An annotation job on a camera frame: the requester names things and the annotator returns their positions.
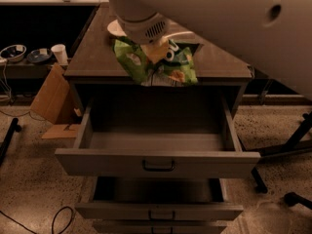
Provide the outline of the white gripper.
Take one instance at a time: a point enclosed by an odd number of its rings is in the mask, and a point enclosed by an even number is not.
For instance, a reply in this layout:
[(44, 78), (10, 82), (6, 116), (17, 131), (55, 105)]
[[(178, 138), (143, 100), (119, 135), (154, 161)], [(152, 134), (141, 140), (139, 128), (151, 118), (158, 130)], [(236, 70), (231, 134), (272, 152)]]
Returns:
[(152, 63), (157, 63), (166, 56), (169, 40), (163, 36), (169, 30), (170, 24), (166, 17), (156, 13), (145, 20), (128, 21), (118, 17), (117, 21), (127, 37), (141, 45)]

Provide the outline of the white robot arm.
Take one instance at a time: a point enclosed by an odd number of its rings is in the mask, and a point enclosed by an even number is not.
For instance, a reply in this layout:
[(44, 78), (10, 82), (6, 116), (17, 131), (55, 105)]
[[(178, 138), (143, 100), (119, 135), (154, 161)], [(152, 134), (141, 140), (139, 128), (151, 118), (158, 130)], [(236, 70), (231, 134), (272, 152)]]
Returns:
[(312, 98), (312, 0), (110, 0), (157, 12)]

